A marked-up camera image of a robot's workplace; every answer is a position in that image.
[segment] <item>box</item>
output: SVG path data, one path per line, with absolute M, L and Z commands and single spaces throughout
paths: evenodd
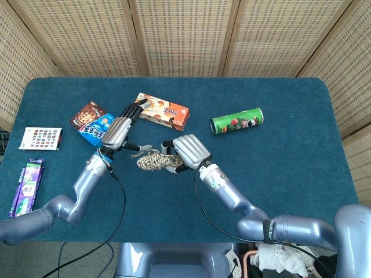
M 39 189 L 44 159 L 30 159 L 22 170 L 9 217 L 16 217 L 32 211 Z
M 26 127 L 19 149 L 58 151 L 62 131 L 59 127 Z
M 190 110 L 187 107 L 161 100 L 149 94 L 140 93 L 135 102 L 147 98 L 151 106 L 145 109 L 140 117 L 150 120 L 160 125 L 171 127 L 183 131 L 186 121 L 190 116 Z
M 94 147 L 100 148 L 101 138 L 114 119 L 110 113 L 90 101 L 68 123 Z

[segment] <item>metallic robot arm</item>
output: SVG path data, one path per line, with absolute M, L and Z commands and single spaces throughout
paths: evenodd
M 338 251 L 336 278 L 371 277 L 371 208 L 363 205 L 341 208 L 334 218 L 335 229 L 315 218 L 280 215 L 268 220 L 263 210 L 251 204 L 220 168 L 211 164 L 210 152 L 196 136 L 179 137 L 172 141 L 172 145 L 184 164 L 199 171 L 200 179 L 230 211 L 243 214 L 236 225 L 241 238 L 263 241 L 267 236 L 276 242 Z M 268 224 L 268 231 L 272 233 L 264 235 L 263 222 Z
M 90 197 L 99 181 L 107 170 L 112 170 L 104 160 L 112 162 L 113 154 L 123 147 L 140 149 L 138 146 L 127 144 L 127 137 L 140 113 L 150 105 L 146 102 L 147 100 L 142 100 L 129 105 L 121 116 L 113 121 L 102 138 L 103 147 L 99 150 L 99 154 L 93 154 L 86 162 L 85 168 L 74 184 L 75 200 L 66 195 L 58 195 L 42 209 L 0 221 L 0 242 L 14 245 L 28 240 L 50 229 L 55 218 L 63 219 L 71 224 L 78 222 L 85 215 Z

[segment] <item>black cable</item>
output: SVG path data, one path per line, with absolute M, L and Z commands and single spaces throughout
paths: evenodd
M 63 247 L 67 244 L 68 242 L 64 242 L 62 244 L 62 246 L 60 247 L 60 250 L 59 250 L 59 257 L 58 257 L 58 267 L 60 266 L 60 260 L 61 260 L 61 257 L 62 257 L 62 252 L 63 252 Z
M 236 266 L 237 266 L 237 259 L 234 259 L 233 262 L 234 262 L 234 266 L 232 268 L 231 273 L 228 275 L 228 278 L 233 278 L 233 271 L 236 269 Z
M 199 199 L 199 196 L 198 196 L 198 191 L 197 191 L 197 172 L 199 171 L 199 169 L 201 168 L 202 166 L 202 163 L 198 166 L 198 168 L 196 169 L 195 171 L 195 175 L 194 175 L 194 189 L 195 189 L 195 194 L 196 194 L 196 198 L 197 198 L 197 202 L 198 202 L 198 205 L 200 207 L 200 209 L 202 210 L 204 216 L 206 217 L 206 219 L 209 221 L 209 223 L 211 225 L 213 225 L 214 228 L 216 228 L 219 232 L 222 232 L 223 234 L 233 238 L 233 239 L 237 239 L 239 240 L 240 242 L 247 242 L 247 243 L 264 243 L 263 241 L 254 241 L 254 240 L 246 240 L 246 239 L 241 239 L 240 237 L 238 236 L 235 236 L 235 235 L 232 235 L 231 233 L 228 233 L 226 232 L 225 230 L 221 229 L 219 226 L 217 226 L 211 219 L 210 217 L 208 216 L 207 212 L 205 211 L 200 199 Z M 289 246 L 291 248 L 294 248 L 294 249 L 297 249 L 305 254 L 307 254 L 308 256 L 310 256 L 312 259 L 316 260 L 319 264 L 321 264 L 323 266 L 323 268 L 326 269 L 326 271 L 331 274 L 333 277 L 335 277 L 335 274 L 328 268 L 327 265 L 325 265 L 323 262 L 321 262 L 315 255 L 311 254 L 310 252 L 300 248 L 299 246 L 296 246 L 296 245 L 293 245 L 293 244 L 290 244 L 290 243 L 285 243 L 285 242 L 277 242 L 277 241 L 274 241 L 275 244 L 281 244 L 281 245 L 285 245 L 285 246 Z
M 116 274 L 117 274 L 117 266 L 116 266 L 116 268 L 115 268 L 115 273 L 114 273 L 114 275 L 113 275 L 112 278 L 116 278 Z
M 108 263 L 105 265 L 105 267 L 104 267 L 104 268 L 99 272 L 97 278 L 100 278 L 100 276 L 103 274 L 103 272 L 106 271 L 106 269 L 109 267 L 109 265 L 111 264 L 112 260 L 114 259 L 114 255 L 115 255 L 114 249 L 112 248 L 112 245 L 110 245 L 109 242 L 107 242 L 107 244 L 108 244 L 108 246 L 109 246 L 110 249 L 111 249 L 111 253 L 112 253 L 112 255 L 111 255 L 111 258 L 110 258 L 110 260 L 108 261 Z
M 69 262 L 66 262 L 65 264 L 62 264 L 61 266 L 58 266 L 57 268 L 54 268 L 52 271 L 50 271 L 49 273 L 47 273 L 46 275 L 42 276 L 42 278 L 47 278 L 48 276 L 50 276 L 51 274 L 53 274 L 54 272 L 58 271 L 59 269 L 67 266 L 67 265 L 70 265 L 70 264 L 73 264 L 74 262 L 82 259 L 82 258 L 85 258 L 86 256 L 90 255 L 91 253 L 97 251 L 100 247 L 104 246 L 106 243 L 108 243 L 116 234 L 118 228 L 120 227 L 121 225 L 121 222 L 122 222 L 122 219 L 123 219 L 123 215 L 125 213 L 125 209 L 126 209 L 126 192 L 125 192 L 125 189 L 120 181 L 120 179 L 116 176 L 116 174 L 112 171 L 111 172 L 111 176 L 113 176 L 113 178 L 118 182 L 118 184 L 120 185 L 121 187 L 121 190 L 122 190 L 122 195 L 123 195 L 123 207 L 122 207 L 122 212 L 121 212 L 121 216 L 120 216 L 120 220 L 114 230 L 114 232 L 111 234 L 111 236 L 109 236 L 108 239 L 106 239 L 104 242 L 102 242 L 101 244 L 99 244 L 97 247 L 95 247 L 94 249 L 90 250 L 89 252 L 86 252 L 84 255 L 81 255 L 80 257 L 78 258 L 75 258 Z

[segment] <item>wicker panel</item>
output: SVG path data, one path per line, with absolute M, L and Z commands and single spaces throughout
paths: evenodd
M 342 0 L 247 1 L 226 76 L 293 76 Z
M 60 73 L 6 2 L 0 2 L 0 127 L 11 130 L 26 84 Z
M 139 75 L 120 0 L 12 3 L 66 75 Z
M 216 76 L 232 0 L 135 0 L 151 76 Z
M 361 203 L 371 205 L 371 125 L 343 143 L 358 198 Z
M 371 1 L 361 1 L 301 76 L 318 76 L 329 87 L 343 137 L 371 122 Z

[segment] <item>purple snack package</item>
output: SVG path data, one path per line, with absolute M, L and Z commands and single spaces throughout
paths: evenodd
M 24 175 L 25 169 L 26 168 L 22 168 L 21 175 L 20 175 L 19 180 L 18 180 L 17 191 L 16 191 L 16 194 L 15 194 L 14 199 L 13 199 L 12 207 L 10 208 L 9 217 L 14 217 L 14 210 L 15 210 L 17 202 L 18 202 L 19 192 L 21 190 L 21 185 L 22 185 L 22 180 L 23 180 L 23 175 Z
M 28 161 L 21 181 L 17 204 L 13 210 L 14 217 L 32 211 L 43 172 L 43 162 L 44 159 Z

